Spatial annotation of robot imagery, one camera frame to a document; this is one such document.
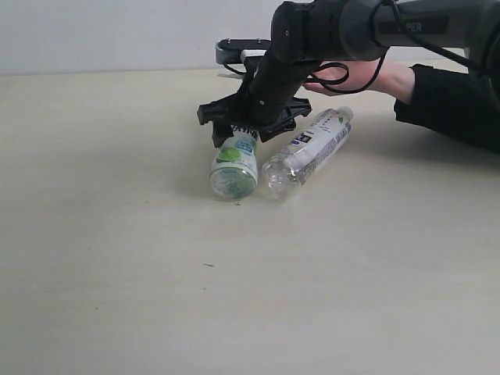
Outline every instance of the green-labeled bottle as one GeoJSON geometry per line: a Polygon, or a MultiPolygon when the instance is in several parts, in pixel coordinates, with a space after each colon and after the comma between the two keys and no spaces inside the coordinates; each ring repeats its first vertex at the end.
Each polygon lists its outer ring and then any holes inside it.
{"type": "Polygon", "coordinates": [[[220,147],[212,164],[210,186],[224,199],[248,197],[257,188],[256,149],[258,133],[233,127],[234,136],[220,147]]]}

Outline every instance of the beige table surface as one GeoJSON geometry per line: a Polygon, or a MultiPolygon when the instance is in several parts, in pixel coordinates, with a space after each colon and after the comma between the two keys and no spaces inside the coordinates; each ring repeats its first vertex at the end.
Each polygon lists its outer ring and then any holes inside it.
{"type": "Polygon", "coordinates": [[[500,157],[300,92],[349,142],[294,201],[220,202],[195,113],[238,85],[0,78],[0,373],[498,375],[500,157]]]}

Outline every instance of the water bottle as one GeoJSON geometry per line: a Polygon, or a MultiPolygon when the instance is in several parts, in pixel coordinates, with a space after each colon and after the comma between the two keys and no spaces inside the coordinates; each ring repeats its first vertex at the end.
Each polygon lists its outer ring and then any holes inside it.
{"type": "Polygon", "coordinates": [[[257,188],[259,174],[258,133],[240,127],[233,127],[233,133],[220,147],[209,178],[213,191],[228,200],[248,197],[257,188]]]}
{"type": "Polygon", "coordinates": [[[348,107],[321,112],[312,125],[262,167],[274,198],[290,198],[348,140],[353,113],[348,107]]]}

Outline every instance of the white wall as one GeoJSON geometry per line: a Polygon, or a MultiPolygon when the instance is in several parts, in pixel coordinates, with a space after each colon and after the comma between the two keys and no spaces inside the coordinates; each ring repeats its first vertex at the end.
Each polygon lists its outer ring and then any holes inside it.
{"type": "MultiPolygon", "coordinates": [[[[0,0],[0,74],[214,66],[223,38],[267,38],[282,0],[0,0]]],[[[432,55],[418,48],[393,58],[432,55]]]]}

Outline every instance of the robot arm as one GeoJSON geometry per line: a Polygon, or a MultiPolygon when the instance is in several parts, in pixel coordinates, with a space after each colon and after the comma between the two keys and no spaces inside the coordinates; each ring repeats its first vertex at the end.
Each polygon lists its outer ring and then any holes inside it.
{"type": "MultiPolygon", "coordinates": [[[[238,92],[198,110],[201,124],[213,122],[216,147],[232,136],[232,125],[257,130],[262,141],[293,130],[295,117],[311,111],[307,100],[294,95],[322,61],[371,61],[391,46],[464,48],[468,59],[460,62],[500,108],[500,0],[284,2],[273,16],[270,44],[264,44],[257,64],[245,62],[238,92]]],[[[228,52],[228,45],[219,48],[228,52]]]]}

